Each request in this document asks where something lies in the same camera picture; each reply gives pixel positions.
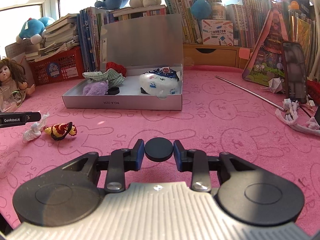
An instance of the white cable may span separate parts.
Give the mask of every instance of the white cable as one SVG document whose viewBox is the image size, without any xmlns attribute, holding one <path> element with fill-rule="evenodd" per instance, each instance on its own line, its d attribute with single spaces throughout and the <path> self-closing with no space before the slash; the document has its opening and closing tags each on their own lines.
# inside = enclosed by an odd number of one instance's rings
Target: white cable
<svg viewBox="0 0 320 240">
<path fill-rule="evenodd" d="M 297 124 L 298 120 L 298 113 L 297 110 L 299 109 L 299 103 L 291 102 L 290 99 L 285 99 L 283 102 L 283 108 L 287 111 L 285 114 L 285 117 L 282 116 L 282 113 L 279 109 L 276 110 L 276 117 L 282 121 L 283 123 L 287 124 L 292 129 L 307 133 L 307 134 L 314 134 L 317 136 L 320 136 L 320 126 L 317 123 L 316 119 L 314 117 L 311 117 L 308 122 L 306 122 L 306 126 L 302 126 Z"/>
</svg>

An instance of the black disc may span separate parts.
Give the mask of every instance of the black disc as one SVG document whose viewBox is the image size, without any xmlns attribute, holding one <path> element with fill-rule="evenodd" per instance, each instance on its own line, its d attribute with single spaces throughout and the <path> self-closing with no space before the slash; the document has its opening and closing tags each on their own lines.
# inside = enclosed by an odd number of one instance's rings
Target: black disc
<svg viewBox="0 0 320 240">
<path fill-rule="evenodd" d="M 229 215 L 254 226 L 278 226 L 296 221 L 303 205 L 294 183 L 266 171 L 236 172 L 216 195 Z"/>
<path fill-rule="evenodd" d="M 156 137 L 147 141 L 144 151 L 149 160 L 153 162 L 165 162 L 172 156 L 173 145 L 166 138 Z"/>
<path fill-rule="evenodd" d="M 35 183 L 21 185 L 13 195 L 13 206 L 21 222 L 56 227 L 79 221 L 99 206 L 98 189 L 90 182 L 82 185 Z"/>
</svg>

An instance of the white tissue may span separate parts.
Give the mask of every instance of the white tissue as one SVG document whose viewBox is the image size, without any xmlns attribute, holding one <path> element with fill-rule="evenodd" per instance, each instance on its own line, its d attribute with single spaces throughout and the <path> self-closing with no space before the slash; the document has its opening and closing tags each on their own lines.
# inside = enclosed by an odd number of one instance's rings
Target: white tissue
<svg viewBox="0 0 320 240">
<path fill-rule="evenodd" d="M 43 114 L 39 122 L 35 122 L 31 125 L 30 129 L 25 131 L 22 136 L 23 142 L 32 141 L 41 135 L 43 127 L 47 124 L 47 118 L 49 113 Z"/>
</svg>

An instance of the clear plastic cup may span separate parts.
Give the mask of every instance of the clear plastic cup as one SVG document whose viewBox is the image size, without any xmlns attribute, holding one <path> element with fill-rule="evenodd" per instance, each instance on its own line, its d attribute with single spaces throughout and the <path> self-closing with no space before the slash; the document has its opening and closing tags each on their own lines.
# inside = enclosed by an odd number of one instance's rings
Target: clear plastic cup
<svg viewBox="0 0 320 240">
<path fill-rule="evenodd" d="M 17 102 L 12 95 L 10 88 L 0 91 L 0 111 L 2 113 L 12 113 L 17 109 Z"/>
</svg>

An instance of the metal rod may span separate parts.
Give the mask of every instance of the metal rod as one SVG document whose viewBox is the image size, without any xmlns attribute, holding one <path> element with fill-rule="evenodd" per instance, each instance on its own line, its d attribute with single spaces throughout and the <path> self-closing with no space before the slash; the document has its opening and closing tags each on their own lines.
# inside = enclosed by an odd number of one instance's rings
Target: metal rod
<svg viewBox="0 0 320 240">
<path fill-rule="evenodd" d="M 243 88 L 243 87 L 241 87 L 241 86 L 239 86 L 239 85 L 237 85 L 237 84 L 234 84 L 234 83 L 232 83 L 231 81 L 226 80 L 226 79 L 224 79 L 224 78 L 221 78 L 221 77 L 219 77 L 219 76 L 216 76 L 216 78 L 217 78 L 217 79 L 220 79 L 220 80 L 222 80 L 222 81 L 224 81 L 224 82 L 227 82 L 227 83 L 229 83 L 229 84 L 231 84 L 231 85 L 233 85 L 233 86 L 235 86 L 235 87 L 237 87 L 237 88 L 240 88 L 240 89 L 242 89 L 242 90 L 244 90 L 244 91 L 246 91 L 246 92 L 248 92 L 248 93 L 256 96 L 257 98 L 262 99 L 263 101 L 269 103 L 270 105 L 272 105 L 272 106 L 280 109 L 281 111 L 284 111 L 283 107 L 278 106 L 277 104 L 269 101 L 268 99 L 266 99 L 266 98 L 264 98 L 264 97 L 262 97 L 262 96 L 259 96 L 258 94 L 254 93 L 254 92 L 252 92 L 252 91 L 250 91 L 250 90 L 248 90 L 248 89 L 246 89 L 246 88 Z"/>
</svg>

